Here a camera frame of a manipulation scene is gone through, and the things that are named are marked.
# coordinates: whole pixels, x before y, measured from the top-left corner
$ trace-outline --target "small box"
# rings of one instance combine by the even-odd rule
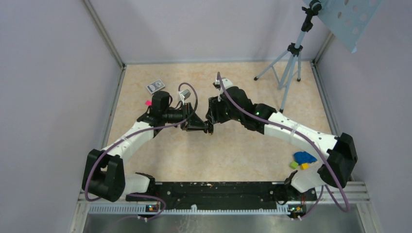
[[[165,88],[165,85],[160,79],[146,86],[146,89],[150,92],[150,94],[153,94],[156,91],[160,91],[163,88]]]
[[[301,164],[301,165],[300,165],[300,168],[301,168],[302,170],[308,169],[308,167],[309,167],[309,164],[308,164],[308,163],[304,163],[304,164]]]
[[[297,166],[299,166],[299,164],[296,161],[291,162],[291,164],[289,165],[292,169],[296,169]]]

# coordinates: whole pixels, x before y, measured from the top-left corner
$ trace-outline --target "perforated metal panel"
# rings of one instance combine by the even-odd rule
[[[303,0],[307,5],[311,1]],[[319,1],[322,4],[322,10],[318,18],[352,53],[356,52],[356,42],[382,3],[382,0]]]
[[[156,213],[146,212],[145,204],[92,204],[90,206],[89,214],[131,214],[131,215],[154,215]],[[278,205],[276,209],[272,210],[198,210],[192,207],[190,210],[165,210],[164,215],[288,215],[289,206]]]
[[[145,214],[145,204],[96,204],[91,205],[90,214]]]

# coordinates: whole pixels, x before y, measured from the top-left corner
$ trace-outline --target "speckled tabletop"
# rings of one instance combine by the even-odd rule
[[[199,96],[197,115],[206,120],[208,98],[217,96],[212,83],[217,71],[245,90],[253,103],[279,109],[284,89],[277,89],[271,70],[258,81],[253,77],[269,63],[199,63],[129,65],[116,107],[108,143],[122,136],[142,115],[151,100],[146,85],[161,79],[177,104],[181,82],[194,86]],[[278,75],[286,62],[276,64]],[[291,83],[284,115],[315,130],[330,133],[325,111],[309,62],[302,63],[302,81]],[[194,95],[189,100],[194,104]],[[216,124],[214,134],[168,128],[144,144],[125,164],[126,174],[143,172],[157,181],[283,181],[293,171],[289,164],[299,148],[274,137],[246,130],[236,121]]]

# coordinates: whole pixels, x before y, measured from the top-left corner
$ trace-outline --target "tripod head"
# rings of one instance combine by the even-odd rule
[[[302,7],[302,11],[304,11],[306,13],[306,19],[303,22],[302,25],[302,31],[303,32],[309,32],[312,27],[312,18],[314,16],[317,16],[319,14],[319,11],[322,9],[322,4],[320,3],[319,0],[312,0],[309,4],[309,8],[306,7]]]

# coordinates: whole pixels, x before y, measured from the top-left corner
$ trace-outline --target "tripod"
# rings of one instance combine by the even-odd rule
[[[299,34],[299,37],[296,40],[296,43],[291,43],[288,46],[288,49],[284,51],[279,57],[277,57],[268,67],[266,67],[259,75],[257,75],[254,80],[257,81],[264,73],[266,73],[270,68],[272,68],[273,73],[275,74],[276,80],[277,80],[277,88],[278,90],[282,89],[285,87],[285,94],[283,95],[283,100],[282,100],[282,105],[280,106],[279,111],[283,113],[283,110],[285,108],[285,103],[286,103],[286,96],[288,95],[289,91],[289,86],[291,85],[291,81],[293,76],[297,73],[297,81],[300,82],[300,70],[301,70],[301,51],[303,49],[302,41],[303,38],[305,37],[305,34],[309,32],[313,24],[311,22],[313,16],[317,16],[319,14],[319,11],[322,9],[322,5],[319,2],[319,0],[313,0],[309,4],[309,8],[302,7],[302,10],[306,13],[306,18],[305,21],[303,22],[301,32]],[[276,70],[275,70],[275,63],[277,63],[280,59],[282,59],[288,52],[291,52],[291,56],[289,58],[288,64],[286,65],[285,71],[283,72],[282,78],[279,80],[279,77],[277,76]],[[295,68],[296,60],[298,61],[297,64],[297,72],[293,73],[293,70]],[[285,84],[286,77],[289,75],[288,81]]]

